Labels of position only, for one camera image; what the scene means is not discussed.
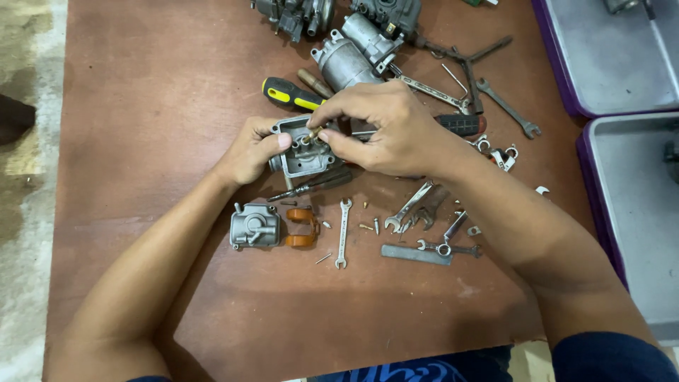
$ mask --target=brown wooden tabletop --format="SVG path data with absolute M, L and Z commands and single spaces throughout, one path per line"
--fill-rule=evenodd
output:
M 334 27 L 349 3 L 338 1 Z M 581 130 L 562 107 L 530 2 L 501 1 L 491 9 L 427 0 L 420 25 L 432 41 L 467 54 L 514 36 L 475 73 L 543 135 L 529 141 L 483 96 L 489 139 L 496 147 L 516 143 L 511 173 L 531 188 L 546 186 L 549 199 L 593 232 L 574 144 Z M 277 76 L 301 86 L 295 75 L 301 67 L 318 75 L 309 52 L 322 38 L 290 44 L 244 0 L 70 0 L 48 355 L 53 336 L 106 267 L 205 174 L 248 116 L 299 113 L 270 103 L 261 83 Z M 452 61 L 410 46 L 397 58 L 405 75 L 462 95 L 441 63 L 464 79 Z M 432 114 L 453 111 L 418 97 Z M 347 186 L 298 198 L 333 225 L 310 249 L 232 250 L 232 203 L 283 191 L 282 174 L 266 173 L 235 195 L 158 335 L 177 381 L 284 381 L 543 335 L 533 295 L 493 261 L 488 246 L 486 256 L 460 255 L 451 266 L 380 257 L 380 246 L 397 236 L 376 236 L 358 224 L 393 215 L 422 182 L 354 172 Z M 348 263 L 338 271 L 343 197 L 354 207 Z M 431 230 L 422 232 L 420 223 L 406 232 L 407 244 L 439 240 L 453 220 L 454 200 L 444 202 Z M 457 244 L 473 244 L 464 234 L 471 225 Z M 301 230 L 290 222 L 287 229 Z M 474 240 L 484 244 L 483 235 Z

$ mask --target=fingernail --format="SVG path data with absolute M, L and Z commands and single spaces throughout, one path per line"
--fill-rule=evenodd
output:
M 293 138 L 288 133 L 278 134 L 278 145 L 282 149 L 287 149 L 293 144 Z

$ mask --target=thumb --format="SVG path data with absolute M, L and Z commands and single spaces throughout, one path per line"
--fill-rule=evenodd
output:
M 258 163 L 266 163 L 272 156 L 290 148 L 293 138 L 288 133 L 271 134 L 255 146 L 254 159 Z
M 344 160 L 363 166 L 367 157 L 367 152 L 365 150 L 365 145 L 358 139 L 347 137 L 339 131 L 331 130 L 329 128 L 325 128 L 319 132 L 318 137 L 330 145 L 330 148 L 335 155 Z

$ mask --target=carburetor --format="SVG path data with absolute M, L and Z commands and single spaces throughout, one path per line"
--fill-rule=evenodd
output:
M 322 173 L 336 164 L 341 164 L 341 160 L 333 154 L 330 146 L 321 141 L 318 137 L 305 140 L 309 135 L 306 122 L 311 114 L 287 118 L 278 121 L 271 127 L 274 134 L 288 133 L 293 138 L 292 146 L 285 152 L 275 155 L 269 159 L 271 171 L 283 170 L 287 177 L 303 177 Z M 336 124 L 328 122 L 326 128 L 339 130 Z
M 275 206 L 247 203 L 235 204 L 231 215 L 229 242 L 234 249 L 244 247 L 276 247 L 280 243 L 280 215 Z
M 336 92 L 361 82 L 384 82 L 373 73 L 373 66 L 356 45 L 337 29 L 330 32 L 330 38 L 323 40 L 322 49 L 311 49 L 311 57 L 318 63 L 323 79 Z
M 418 28 L 422 3 L 420 0 L 352 0 L 349 9 L 364 15 L 385 36 L 394 39 L 403 34 L 407 41 Z
M 335 15 L 335 0 L 250 0 L 255 7 L 276 26 L 276 34 L 282 29 L 292 42 L 299 42 L 305 26 L 312 37 L 319 29 L 327 31 Z
M 364 15 L 355 13 L 344 18 L 342 33 L 356 44 L 359 52 L 381 75 L 396 58 L 396 51 L 403 45 L 404 35 L 391 40 L 380 34 L 380 30 Z

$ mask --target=metal tray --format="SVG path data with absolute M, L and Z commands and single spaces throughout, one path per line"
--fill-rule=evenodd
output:
M 566 111 L 590 118 L 679 109 L 679 0 L 611 16 L 602 0 L 532 0 Z
M 679 113 L 598 118 L 579 157 L 602 247 L 663 346 L 679 345 L 679 184 L 662 161 Z

